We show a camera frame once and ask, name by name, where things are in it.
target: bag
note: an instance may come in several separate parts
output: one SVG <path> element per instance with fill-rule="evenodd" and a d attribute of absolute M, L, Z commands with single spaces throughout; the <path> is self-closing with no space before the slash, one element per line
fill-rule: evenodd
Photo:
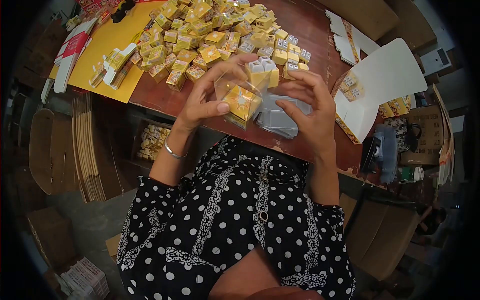
<path fill-rule="evenodd" d="M 419 139 L 422 131 L 417 123 L 408 123 L 407 119 L 403 118 L 388 118 L 385 119 L 384 124 L 389 127 L 394 127 L 396 131 L 396 147 L 398 153 L 403 153 L 408 150 L 415 152 L 419 145 Z M 419 130 L 418 134 L 413 131 L 414 128 Z"/>

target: person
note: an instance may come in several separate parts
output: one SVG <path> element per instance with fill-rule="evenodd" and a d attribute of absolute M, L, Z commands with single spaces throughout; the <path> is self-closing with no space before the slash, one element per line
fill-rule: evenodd
<path fill-rule="evenodd" d="M 415 233 L 419 236 L 434 234 L 440 224 L 447 219 L 447 210 L 439 207 L 437 203 L 429 207 L 421 207 L 417 212 L 421 215 L 420 222 L 415 229 Z"/>
<path fill-rule="evenodd" d="M 202 121 L 229 112 L 207 101 L 228 72 L 247 76 L 237 55 L 196 82 L 183 111 L 140 185 L 121 233 L 117 264 L 132 299 L 350 299 L 353 267 L 343 236 L 344 212 L 334 141 L 335 103 L 321 76 L 289 72 L 278 91 L 312 105 L 306 116 L 277 104 L 314 152 L 308 164 L 227 136 L 201 158 L 191 179 L 182 163 Z"/>

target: polka dot blouse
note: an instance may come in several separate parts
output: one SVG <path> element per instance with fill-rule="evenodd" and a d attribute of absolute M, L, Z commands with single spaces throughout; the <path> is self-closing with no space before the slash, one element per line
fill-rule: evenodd
<path fill-rule="evenodd" d="M 207 299 L 257 244 L 283 286 L 351 299 L 342 208 L 303 193 L 306 164 L 256 155 L 248 144 L 224 138 L 176 187 L 139 177 L 117 255 L 132 299 Z"/>

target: blouse button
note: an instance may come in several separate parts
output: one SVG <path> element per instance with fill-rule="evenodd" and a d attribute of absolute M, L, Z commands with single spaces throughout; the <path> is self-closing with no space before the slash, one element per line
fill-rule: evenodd
<path fill-rule="evenodd" d="M 268 214 L 264 210 L 259 212 L 258 217 L 264 222 L 266 222 L 268 220 Z"/>

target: table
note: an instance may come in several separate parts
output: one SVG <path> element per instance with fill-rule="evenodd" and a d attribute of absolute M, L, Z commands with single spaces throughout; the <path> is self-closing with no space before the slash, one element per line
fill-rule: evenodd
<path fill-rule="evenodd" d="M 312 60 L 308 64 L 310 70 L 320 74 L 330 90 L 333 89 L 337 78 L 351 68 L 341 61 L 340 54 L 335 48 L 330 21 L 325 15 L 323 5 L 303 0 L 297 1 L 296 4 L 286 0 L 251 0 L 250 3 L 251 5 L 262 3 L 274 11 L 282 29 L 299 39 L 300 48 L 312 53 Z M 187 81 L 180 93 L 174 92 L 166 84 L 157 84 L 151 76 L 144 74 L 132 93 L 130 103 L 177 117 L 192 88 L 193 83 Z M 378 123 L 383 123 L 379 115 L 375 121 L 375 124 Z M 244 131 L 223 118 L 210 119 L 205 123 L 205 127 L 313 162 L 313 152 L 301 134 L 289 140 L 264 131 L 256 125 Z M 362 145 L 354 145 L 338 125 L 335 126 L 335 141 L 339 173 L 383 187 L 379 181 L 379 174 L 370 174 L 368 177 L 359 174 Z"/>

